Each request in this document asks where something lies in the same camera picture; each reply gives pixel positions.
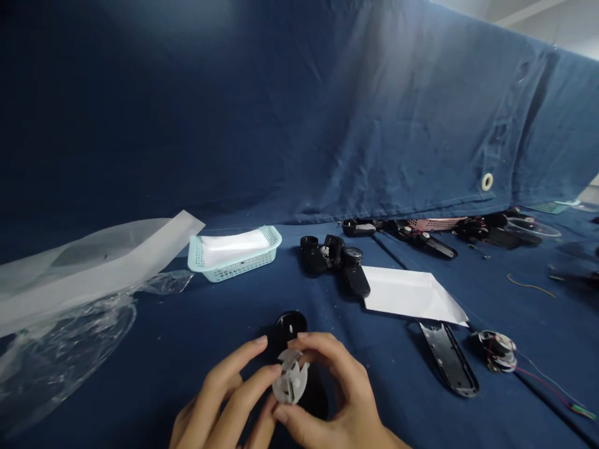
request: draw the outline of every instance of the grommet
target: grommet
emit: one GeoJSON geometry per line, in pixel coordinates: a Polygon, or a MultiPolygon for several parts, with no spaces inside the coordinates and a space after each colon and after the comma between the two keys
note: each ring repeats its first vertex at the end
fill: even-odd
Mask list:
{"type": "Polygon", "coordinates": [[[484,190],[484,191],[488,191],[491,189],[491,186],[493,185],[493,175],[491,175],[490,173],[487,173],[483,179],[482,179],[482,183],[480,185],[480,187],[484,190]]]}

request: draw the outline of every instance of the plastic bag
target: plastic bag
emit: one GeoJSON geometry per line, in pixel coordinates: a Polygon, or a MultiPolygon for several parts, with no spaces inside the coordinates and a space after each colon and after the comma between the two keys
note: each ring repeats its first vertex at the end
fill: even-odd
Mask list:
{"type": "Polygon", "coordinates": [[[192,277],[160,273],[18,332],[0,357],[0,433],[36,424],[102,365],[133,325],[135,292],[180,293],[192,277]]]}
{"type": "Polygon", "coordinates": [[[203,227],[182,211],[103,229],[0,266],[0,337],[150,279],[203,227]]]}

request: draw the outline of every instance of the white plastic sheet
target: white plastic sheet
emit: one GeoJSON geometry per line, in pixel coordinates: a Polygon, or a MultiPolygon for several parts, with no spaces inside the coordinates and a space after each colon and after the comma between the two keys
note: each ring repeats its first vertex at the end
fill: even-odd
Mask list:
{"type": "Polygon", "coordinates": [[[0,337],[163,270],[205,225],[186,211],[134,221],[0,266],[0,337]]]}
{"type": "Polygon", "coordinates": [[[363,267],[370,284],[366,309],[467,326],[468,317],[431,273],[363,267]]]}

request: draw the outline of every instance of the finger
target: finger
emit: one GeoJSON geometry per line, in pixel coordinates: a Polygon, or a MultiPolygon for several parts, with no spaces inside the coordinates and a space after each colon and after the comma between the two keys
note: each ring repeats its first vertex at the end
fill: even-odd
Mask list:
{"type": "Polygon", "coordinates": [[[329,425],[314,418],[299,405],[277,405],[274,417],[289,431],[297,444],[305,448],[335,447],[329,425]]]}
{"type": "Polygon", "coordinates": [[[177,414],[175,418],[175,424],[173,425],[173,434],[170,437],[170,443],[168,444],[168,449],[174,449],[178,446],[187,425],[189,424],[189,418],[192,414],[193,406],[195,405],[195,401],[198,395],[194,396],[191,401],[184,406],[181,411],[177,414]]]}
{"type": "Polygon", "coordinates": [[[245,443],[245,449],[268,449],[275,432],[276,419],[273,409],[276,404],[275,394],[271,392],[262,407],[258,422],[251,431],[250,439],[245,443]]]}
{"type": "Polygon", "coordinates": [[[247,342],[212,368],[195,402],[180,448],[204,446],[218,420],[221,404],[232,390],[236,390],[242,384],[239,371],[263,352],[267,345],[266,336],[247,342]]]}
{"type": "Polygon", "coordinates": [[[251,410],[260,397],[281,376],[281,365],[260,368],[233,393],[205,448],[235,447],[251,410]]]}
{"type": "Polygon", "coordinates": [[[331,373],[335,375],[345,392],[349,395],[360,393],[364,388],[364,375],[359,369],[358,361],[352,357],[345,346],[331,334],[320,332],[299,332],[298,338],[290,342],[290,347],[297,350],[313,349],[328,359],[331,373]]]}
{"type": "Polygon", "coordinates": [[[299,360],[299,366],[304,366],[305,363],[323,365],[329,369],[333,375],[333,383],[335,388],[335,401],[337,403],[337,410],[341,410],[347,402],[347,392],[345,392],[339,383],[339,374],[337,370],[331,365],[331,361],[325,356],[320,354],[318,351],[313,349],[306,349],[303,351],[302,356],[299,360]]]}

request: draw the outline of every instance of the small electronic component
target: small electronic component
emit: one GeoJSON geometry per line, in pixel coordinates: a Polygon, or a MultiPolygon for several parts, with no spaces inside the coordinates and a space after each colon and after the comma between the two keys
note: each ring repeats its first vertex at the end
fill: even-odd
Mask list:
{"type": "Polygon", "coordinates": [[[279,360],[283,373],[273,383],[273,392],[280,403],[298,403],[304,394],[308,383],[309,363],[305,363],[300,369],[300,358],[303,354],[295,349],[285,349],[279,354],[279,360]]]}

